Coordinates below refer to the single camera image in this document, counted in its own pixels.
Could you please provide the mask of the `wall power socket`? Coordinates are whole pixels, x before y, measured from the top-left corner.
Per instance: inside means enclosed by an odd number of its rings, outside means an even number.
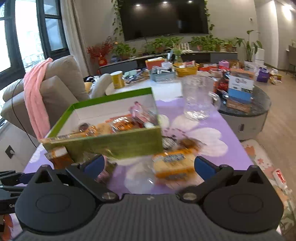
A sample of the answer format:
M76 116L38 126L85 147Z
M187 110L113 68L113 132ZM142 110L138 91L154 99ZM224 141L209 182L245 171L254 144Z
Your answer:
M7 154L7 156L11 159L14 155L15 155L15 151L13 150L13 148L9 145L7 147L7 149L5 150L5 153Z

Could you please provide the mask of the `blue white paper box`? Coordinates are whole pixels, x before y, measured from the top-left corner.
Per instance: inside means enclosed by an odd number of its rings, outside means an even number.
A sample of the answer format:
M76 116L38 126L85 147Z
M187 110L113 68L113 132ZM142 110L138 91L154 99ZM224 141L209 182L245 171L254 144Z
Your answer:
M228 80L228 98L226 106L244 113L251 109L251 98L253 96L254 72L243 69L230 69Z

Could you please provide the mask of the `green cardboard box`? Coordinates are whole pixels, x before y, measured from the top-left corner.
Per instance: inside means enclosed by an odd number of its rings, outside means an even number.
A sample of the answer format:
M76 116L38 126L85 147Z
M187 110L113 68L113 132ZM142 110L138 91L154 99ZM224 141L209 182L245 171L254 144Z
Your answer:
M40 142L46 150L64 146L75 162L86 153L123 159L163 150L159 122L140 128L129 112L138 101L157 115L151 88L90 99L71 105Z

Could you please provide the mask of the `grey recliner sofa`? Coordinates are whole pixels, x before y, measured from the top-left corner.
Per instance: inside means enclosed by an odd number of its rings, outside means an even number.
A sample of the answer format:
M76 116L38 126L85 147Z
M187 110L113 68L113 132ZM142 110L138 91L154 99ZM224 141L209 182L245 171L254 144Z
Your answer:
M111 76L103 74L96 80L92 90L87 93L82 73L74 57L68 55L54 60L48 65L40 88L50 127L55 125L70 105L104 96L111 82ZM6 88L3 100L1 116L35 137L25 106L22 79L16 80Z

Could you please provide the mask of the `purple gift bag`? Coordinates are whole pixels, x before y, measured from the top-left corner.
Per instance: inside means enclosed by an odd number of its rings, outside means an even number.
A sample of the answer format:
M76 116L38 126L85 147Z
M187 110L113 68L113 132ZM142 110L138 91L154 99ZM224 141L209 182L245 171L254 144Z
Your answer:
M258 75L257 75L257 82L267 83L270 77L270 73L266 68L259 68Z

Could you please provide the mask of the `purple floral tablecloth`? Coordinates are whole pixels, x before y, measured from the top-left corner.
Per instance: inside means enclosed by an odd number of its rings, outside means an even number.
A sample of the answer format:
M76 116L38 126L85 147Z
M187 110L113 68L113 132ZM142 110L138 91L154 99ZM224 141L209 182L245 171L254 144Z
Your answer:
M151 157L162 151L162 137L199 140L203 143L199 154L216 165L227 164L237 170L245 170L251 165L250 158L220 113L214 112L203 121L189 120L183 114L183 100L180 98L166 102L156 101L151 94L134 97L116 94L78 102L64 112L48 132L48 137L74 132L82 123L98 125L128 114L134 104L153 109L161 122L149 129L62 142L75 162L81 162L86 152L114 158L118 165L108 185L112 191L118 194L156 194L181 188L180 183L165 184L154 179Z

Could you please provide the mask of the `tall potted plant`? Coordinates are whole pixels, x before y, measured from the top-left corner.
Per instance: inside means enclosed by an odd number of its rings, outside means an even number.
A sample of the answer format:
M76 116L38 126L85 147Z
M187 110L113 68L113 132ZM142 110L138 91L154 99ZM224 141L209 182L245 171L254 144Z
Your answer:
M245 40L244 38L235 37L235 44L239 47L241 47L242 45L244 47L245 60L247 62L252 62L252 58L254 55L256 55L258 49L262 49L262 43L259 40L255 42L250 40L250 35L253 32L256 32L258 34L260 33L258 30L248 30L248 40Z

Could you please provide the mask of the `pink white snack packet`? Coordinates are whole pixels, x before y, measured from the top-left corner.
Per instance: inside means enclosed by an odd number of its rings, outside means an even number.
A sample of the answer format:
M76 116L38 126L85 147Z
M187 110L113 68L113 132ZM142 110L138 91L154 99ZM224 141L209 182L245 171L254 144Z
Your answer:
M138 101L133 103L133 106L129 108L129 112L140 128L153 128L158 125L157 115Z

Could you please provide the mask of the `blue plastic tray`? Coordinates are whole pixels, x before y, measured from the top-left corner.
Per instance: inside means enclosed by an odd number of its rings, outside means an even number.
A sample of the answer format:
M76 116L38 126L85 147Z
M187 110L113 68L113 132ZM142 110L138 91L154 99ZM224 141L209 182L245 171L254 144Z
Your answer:
M163 69L152 69L149 71L149 76L154 82L170 82L176 79L175 72Z

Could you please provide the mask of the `black wall television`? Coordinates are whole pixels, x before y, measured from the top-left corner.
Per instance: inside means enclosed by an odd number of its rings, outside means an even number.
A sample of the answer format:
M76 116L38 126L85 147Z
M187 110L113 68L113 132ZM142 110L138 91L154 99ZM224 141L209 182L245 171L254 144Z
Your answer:
M209 32L204 1L122 1L119 13L126 41Z

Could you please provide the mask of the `pink towel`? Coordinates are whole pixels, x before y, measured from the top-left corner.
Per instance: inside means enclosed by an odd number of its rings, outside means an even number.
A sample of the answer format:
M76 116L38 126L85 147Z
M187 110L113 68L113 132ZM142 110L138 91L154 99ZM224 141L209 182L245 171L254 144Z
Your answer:
M52 58L43 60L35 65L23 78L24 100L29 120L37 139L42 139L50 130L49 116L47 114L40 88L48 64Z

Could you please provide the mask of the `yellow woven basket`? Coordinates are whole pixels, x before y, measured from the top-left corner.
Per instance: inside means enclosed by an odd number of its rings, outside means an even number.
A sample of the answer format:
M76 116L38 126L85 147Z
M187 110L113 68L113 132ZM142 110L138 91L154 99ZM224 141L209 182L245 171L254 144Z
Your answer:
M174 70L179 78L189 76L189 75L196 75L199 69L199 64L195 64L193 67L182 67L181 63L175 63L173 65Z

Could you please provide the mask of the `clear glass pitcher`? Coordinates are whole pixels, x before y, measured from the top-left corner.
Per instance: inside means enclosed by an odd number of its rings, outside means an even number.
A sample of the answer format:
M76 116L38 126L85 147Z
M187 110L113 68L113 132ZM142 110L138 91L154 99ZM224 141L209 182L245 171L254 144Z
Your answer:
M189 75L182 79L184 115L190 120L205 120L221 106L214 93L214 79L204 75Z

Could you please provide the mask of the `round dark side table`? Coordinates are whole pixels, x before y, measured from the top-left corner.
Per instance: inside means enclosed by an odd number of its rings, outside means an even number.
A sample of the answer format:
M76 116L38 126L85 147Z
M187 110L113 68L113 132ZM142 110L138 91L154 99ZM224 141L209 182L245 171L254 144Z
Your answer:
M254 139L263 130L271 100L262 89L254 87L249 112L229 108L226 99L221 101L219 113L239 140Z

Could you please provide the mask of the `brown tea snack packet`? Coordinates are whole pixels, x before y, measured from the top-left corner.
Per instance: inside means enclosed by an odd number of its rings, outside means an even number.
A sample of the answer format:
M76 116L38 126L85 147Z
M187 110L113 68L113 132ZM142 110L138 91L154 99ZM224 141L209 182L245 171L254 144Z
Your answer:
M74 163L64 146L48 151L45 157L53 164L54 169L65 169Z

